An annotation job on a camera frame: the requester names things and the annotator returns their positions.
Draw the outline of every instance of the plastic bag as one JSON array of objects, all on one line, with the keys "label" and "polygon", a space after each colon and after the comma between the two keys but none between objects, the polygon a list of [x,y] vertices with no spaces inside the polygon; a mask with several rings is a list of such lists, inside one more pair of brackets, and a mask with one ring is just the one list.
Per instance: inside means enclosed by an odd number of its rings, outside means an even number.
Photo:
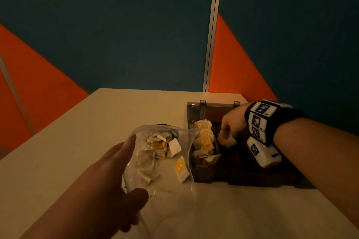
[{"label": "plastic bag", "polygon": [[[181,151],[172,158],[156,159],[155,169],[157,176],[154,181],[146,185],[139,171],[143,168],[137,161],[138,152],[146,145],[149,136],[154,133],[172,133],[181,146]],[[136,146],[129,161],[123,178],[128,191],[135,188],[145,188],[149,195],[149,200],[140,212],[141,223],[137,226],[137,234],[141,238],[159,238],[170,235],[171,228],[178,229],[183,223],[188,223],[189,215],[192,214],[195,207],[195,189],[194,180],[191,174],[188,157],[192,143],[196,137],[196,130],[188,130],[165,125],[144,125],[133,130],[131,135],[136,134]],[[176,163],[180,157],[183,157],[186,168],[190,172],[189,177],[181,183],[176,172]]]}]

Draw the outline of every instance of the metal frame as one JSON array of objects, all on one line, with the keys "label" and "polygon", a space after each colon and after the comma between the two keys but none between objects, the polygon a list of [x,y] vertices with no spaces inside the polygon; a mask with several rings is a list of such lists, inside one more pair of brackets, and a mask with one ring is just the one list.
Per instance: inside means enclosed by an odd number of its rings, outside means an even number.
[{"label": "metal frame", "polygon": [[211,16],[209,20],[209,30],[208,30],[206,64],[204,69],[203,92],[208,92],[209,81],[211,78],[214,37],[216,34],[217,16],[218,16],[218,5],[219,5],[219,0],[212,0]]},{"label": "metal frame", "polygon": [[2,71],[2,74],[4,75],[4,78],[11,90],[11,93],[13,94],[14,96],[14,99],[16,101],[16,104],[18,105],[20,111],[21,111],[21,114],[23,115],[24,119],[25,119],[25,122],[31,132],[32,135],[35,135],[36,134],[36,130],[34,129],[32,123],[31,123],[31,120],[29,119],[29,116],[27,115],[26,111],[25,111],[25,107],[24,105],[22,104],[21,100],[20,100],[20,97],[19,97],[19,94],[18,92],[16,91],[16,88],[15,88],[15,85],[14,83],[12,82],[11,78],[10,78],[10,75],[5,67],[5,64],[2,60],[2,57],[0,56],[0,70]]}]

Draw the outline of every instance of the dark plastic box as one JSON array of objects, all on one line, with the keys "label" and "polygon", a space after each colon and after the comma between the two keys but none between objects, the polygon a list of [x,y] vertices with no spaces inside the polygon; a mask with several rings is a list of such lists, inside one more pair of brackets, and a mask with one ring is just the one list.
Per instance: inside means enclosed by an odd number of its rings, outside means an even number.
[{"label": "dark plastic box", "polygon": [[[188,128],[194,127],[194,121],[208,119],[212,122],[212,131],[217,138],[220,132],[222,117],[239,106],[239,102],[231,104],[206,103],[205,101],[187,103]],[[221,154],[214,168],[197,167],[192,146],[190,151],[190,168],[195,182],[212,183],[214,181],[227,182],[231,185],[280,187],[291,185],[296,188],[315,188],[312,183],[281,153],[282,162],[268,168],[258,165],[247,146],[248,129],[236,138],[238,144],[231,148],[215,145],[215,154]]]}]

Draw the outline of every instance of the hand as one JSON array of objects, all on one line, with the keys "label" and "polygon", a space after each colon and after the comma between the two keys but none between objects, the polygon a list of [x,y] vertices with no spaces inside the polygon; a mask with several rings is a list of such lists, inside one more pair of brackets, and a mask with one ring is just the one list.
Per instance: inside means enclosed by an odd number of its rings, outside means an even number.
[{"label": "hand", "polygon": [[224,139],[228,138],[230,131],[236,134],[247,127],[245,112],[252,103],[253,102],[242,104],[223,116],[221,134]]},{"label": "hand", "polygon": [[136,135],[110,148],[60,196],[23,235],[28,238],[111,238],[138,224],[148,193],[125,193],[122,175],[132,157]]}]

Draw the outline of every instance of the table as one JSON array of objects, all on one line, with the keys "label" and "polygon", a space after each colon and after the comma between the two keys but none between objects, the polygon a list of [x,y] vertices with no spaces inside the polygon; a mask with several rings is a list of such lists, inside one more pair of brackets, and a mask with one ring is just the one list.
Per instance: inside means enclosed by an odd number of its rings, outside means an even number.
[{"label": "table", "polygon": [[[186,127],[186,102],[233,103],[240,94],[99,89],[0,160],[0,238],[18,238],[111,146],[142,124]],[[193,238],[358,238],[319,191],[196,183]],[[115,238],[124,238],[118,233]]]}]

